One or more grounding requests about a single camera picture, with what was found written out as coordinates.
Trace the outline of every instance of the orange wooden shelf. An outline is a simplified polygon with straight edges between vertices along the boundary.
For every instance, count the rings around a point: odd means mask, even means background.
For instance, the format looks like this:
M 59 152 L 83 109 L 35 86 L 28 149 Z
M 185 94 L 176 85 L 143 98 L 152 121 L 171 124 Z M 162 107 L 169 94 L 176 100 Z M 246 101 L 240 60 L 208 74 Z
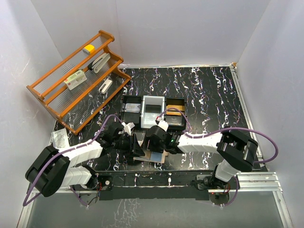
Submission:
M 47 111 L 72 133 L 78 134 L 81 129 L 131 80 L 131 77 L 119 70 L 123 58 L 114 54 L 108 44 L 114 37 L 99 31 L 84 45 L 61 61 L 57 66 L 43 75 L 28 90 L 39 100 Z M 95 50 L 90 55 L 82 49 L 92 44 Z M 87 66 L 103 53 L 109 53 L 110 59 L 96 74 Z M 64 80 L 77 70 L 85 72 L 87 80 L 73 90 L 69 90 Z M 98 88 L 107 79 L 113 81 L 105 95 Z

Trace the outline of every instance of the purple cable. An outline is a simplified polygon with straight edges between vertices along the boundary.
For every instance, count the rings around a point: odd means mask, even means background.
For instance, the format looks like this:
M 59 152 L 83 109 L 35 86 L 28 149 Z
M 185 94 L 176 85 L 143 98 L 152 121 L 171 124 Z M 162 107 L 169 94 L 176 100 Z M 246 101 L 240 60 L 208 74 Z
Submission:
M 41 194 L 41 193 L 36 194 L 33 198 L 31 198 L 31 199 L 28 201 L 30 194 L 32 193 L 32 191 L 33 191 L 35 185 L 37 184 L 39 178 L 41 177 L 42 173 L 43 173 L 44 170 L 47 168 L 47 166 L 48 166 L 54 159 L 56 159 L 58 156 L 60 156 L 60 155 L 62 155 L 62 154 L 64 154 L 64 153 L 67 153 L 67 152 L 73 151 L 73 150 L 75 150 L 75 149 L 79 149 L 79 148 L 85 147 L 85 146 L 87 146 L 87 145 L 90 145 L 93 141 L 95 141 L 95 140 L 97 139 L 97 137 L 99 136 L 99 134 L 101 133 L 101 131 L 104 129 L 105 124 L 107 123 L 107 121 L 109 120 L 109 118 L 110 118 L 111 116 L 115 117 L 116 119 L 118 119 L 119 122 L 122 123 L 122 121 L 121 121 L 116 115 L 113 115 L 113 114 L 108 115 L 107 118 L 105 119 L 104 123 L 102 124 L 100 130 L 97 132 L 96 136 L 93 138 L 93 140 L 91 140 L 90 142 L 88 142 L 88 143 L 86 143 L 86 144 L 82 144 L 82 145 L 80 145 L 80 146 L 73 147 L 73 148 L 67 149 L 67 150 L 65 150 L 65 151 L 62 151 L 62 152 L 56 154 L 56 155 L 55 155 L 54 157 L 52 157 L 50 160 L 48 160 L 48 162 L 42 167 L 42 169 L 41 169 L 40 172 L 38 173 L 37 177 L 36 177 L 35 180 L 33 181 L 32 185 L 30 186 L 30 188 L 29 188 L 29 190 L 28 190 L 28 192 L 27 192 L 27 195 L 25 196 L 25 199 L 24 199 L 24 201 L 23 201 L 23 206 L 24 206 L 24 207 L 27 206 L 30 202 L 32 202 L 34 199 L 36 199 L 36 198 Z
M 177 108 L 168 108 L 166 109 L 165 111 L 163 111 L 159 117 L 161 117 L 162 115 L 164 115 L 164 113 L 170 109 L 173 109 L 173 110 L 176 110 L 178 112 L 180 112 L 182 114 L 182 116 L 185 118 L 186 122 L 187 122 L 187 127 L 188 129 L 191 128 L 191 125 L 187 119 L 187 117 L 185 116 L 185 114 L 183 112 L 181 112 L 179 109 Z M 263 161 L 255 161 L 255 164 L 261 164 L 261 163 L 267 163 L 267 162 L 271 162 L 273 159 L 275 159 L 277 157 L 277 155 L 279 154 L 279 148 L 277 146 L 277 144 L 275 143 L 275 141 L 273 141 L 270 137 L 268 137 L 267 135 L 265 135 L 264 133 L 262 132 L 259 132 L 259 131 L 256 131 L 256 130 L 252 130 L 252 129 L 248 129 L 248 128 L 243 128 L 243 127 L 230 127 L 230 128 L 223 128 L 223 129 L 219 129 L 217 131 L 214 131 L 214 132 L 211 132 L 211 133 L 208 133 L 208 134 L 203 134 L 203 135 L 198 135 L 198 136 L 192 136 L 192 135 L 189 135 L 187 133 L 187 131 L 184 131 L 185 133 L 185 136 L 189 137 L 189 138 L 192 138 L 192 139 L 202 139 L 202 138 L 205 138 L 205 137 L 208 137 L 208 136 L 211 136 L 213 134 L 216 134 L 216 133 L 219 133 L 219 132 L 226 132 L 226 131 L 230 131 L 230 130 L 241 130 L 241 131 L 247 131 L 247 132 L 253 132 L 253 133 L 256 133 L 256 134 L 259 134 L 261 136 L 263 136 L 264 138 L 267 138 L 272 144 L 273 146 L 275 147 L 275 154 L 269 158 L 269 159 L 266 159 L 266 160 L 263 160 Z
M 262 133 L 262 132 L 259 132 L 259 131 L 256 131 L 256 130 L 252 130 L 252 129 L 248 129 L 248 128 L 243 128 L 243 127 L 229 127 L 229 128 L 223 128 L 223 129 L 219 129 L 219 130 L 217 130 L 217 131 L 214 131 L 214 132 L 211 132 L 211 133 L 208 133 L 208 134 L 198 135 L 198 136 L 191 136 L 191 135 L 189 135 L 188 133 L 185 133 L 185 136 L 187 136 L 187 137 L 189 137 L 189 138 L 192 138 L 192 139 L 202 139 L 202 138 L 211 136 L 211 135 L 216 134 L 216 133 L 219 133 L 219 132 L 226 132 L 226 131 L 230 131 L 230 130 L 240 130 L 240 131 L 253 132 L 253 133 L 259 134 L 259 135 L 261 135 L 261 136 L 267 138 L 267 139 L 273 144 L 273 146 L 275 147 L 275 154 L 274 154 L 271 158 L 269 158 L 269 159 L 266 159 L 266 160 L 263 160 L 263 161 L 255 161 L 256 164 L 261 164 L 261 163 L 270 162 L 270 161 L 272 161 L 273 159 L 275 159 L 275 158 L 277 157 L 277 155 L 279 154 L 279 148 L 278 148 L 277 144 L 276 144 L 275 141 L 273 141 L 270 137 L 268 137 L 267 135 L 265 135 L 265 134 Z
M 168 110 L 176 110 L 176 111 L 178 111 L 178 112 L 185 118 L 188 129 L 191 129 L 191 125 L 190 125 L 190 123 L 189 123 L 187 117 L 185 116 L 185 114 L 184 114 L 182 111 L 180 111 L 180 110 L 177 109 L 177 108 L 167 108 L 165 111 L 163 111 L 163 112 L 159 115 L 159 117 L 161 117 L 162 115 L 164 115 L 165 112 L 168 111 Z
M 210 205 L 210 206 L 215 205 L 215 206 L 219 206 L 219 207 L 230 205 L 230 204 L 237 198 L 238 187 L 239 187 L 238 179 L 237 179 L 235 176 L 233 176 L 233 178 L 235 179 L 236 185 L 237 185 L 237 187 L 236 187 L 236 193 L 234 193 L 234 196 L 232 197 L 232 200 L 230 200 L 227 204 L 219 205 L 219 204 L 210 204 L 210 203 L 208 203 L 208 202 L 203 202 L 203 201 L 196 201 L 196 202 L 198 202 L 198 203 L 203 203 L 203 204 L 207 204 L 207 205 Z
M 233 178 L 236 180 L 236 184 L 237 184 L 236 193 L 234 193 L 234 196 L 233 196 L 232 200 L 230 200 L 227 204 L 225 204 L 225 206 L 230 205 L 237 197 L 239 182 L 238 182 L 238 179 L 235 176 L 233 176 Z
M 86 202 L 84 202 L 84 201 L 80 198 L 79 195 L 77 195 L 77 193 L 75 192 L 75 190 L 74 190 L 73 188 L 70 188 L 70 189 L 71 189 L 71 191 L 76 195 L 76 197 L 78 198 L 78 200 L 79 200 L 84 206 L 86 206 L 86 207 L 89 206 Z

